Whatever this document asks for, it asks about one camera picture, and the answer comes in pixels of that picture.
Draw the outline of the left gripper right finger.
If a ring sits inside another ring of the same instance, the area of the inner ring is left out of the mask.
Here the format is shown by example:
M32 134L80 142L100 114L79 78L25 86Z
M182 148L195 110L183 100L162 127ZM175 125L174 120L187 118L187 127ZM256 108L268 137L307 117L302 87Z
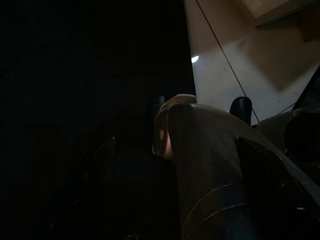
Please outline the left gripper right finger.
M236 138L246 195L264 240L320 240L320 207L267 147Z

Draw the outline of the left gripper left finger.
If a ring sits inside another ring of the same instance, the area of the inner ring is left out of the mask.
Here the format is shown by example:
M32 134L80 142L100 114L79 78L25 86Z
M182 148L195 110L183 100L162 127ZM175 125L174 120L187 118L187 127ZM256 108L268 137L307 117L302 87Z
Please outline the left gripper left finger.
M101 176L115 155L114 136L85 152L58 184L37 227L37 240L98 240L102 215Z

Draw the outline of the black floor mat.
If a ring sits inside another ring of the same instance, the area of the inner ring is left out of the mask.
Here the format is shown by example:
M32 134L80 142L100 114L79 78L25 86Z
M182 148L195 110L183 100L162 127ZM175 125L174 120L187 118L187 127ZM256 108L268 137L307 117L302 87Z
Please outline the black floor mat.
M98 240L180 240L153 105L194 93L184 0L0 0L0 240L37 240L55 189L110 137Z

